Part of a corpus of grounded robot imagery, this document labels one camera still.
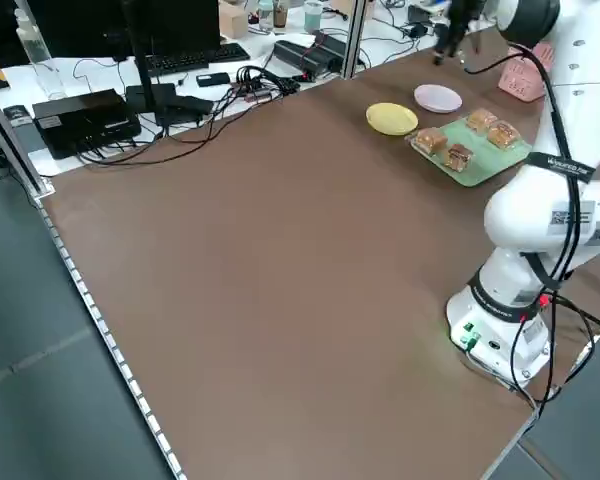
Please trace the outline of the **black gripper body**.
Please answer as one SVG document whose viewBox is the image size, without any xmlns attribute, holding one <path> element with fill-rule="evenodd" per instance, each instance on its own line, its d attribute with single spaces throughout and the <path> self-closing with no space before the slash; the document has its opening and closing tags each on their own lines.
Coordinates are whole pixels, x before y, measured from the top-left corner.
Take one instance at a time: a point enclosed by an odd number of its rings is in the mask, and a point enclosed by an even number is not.
<svg viewBox="0 0 600 480">
<path fill-rule="evenodd" d="M 481 14 L 481 0 L 452 0 L 447 10 L 449 34 L 464 36 L 469 24 Z"/>
</svg>

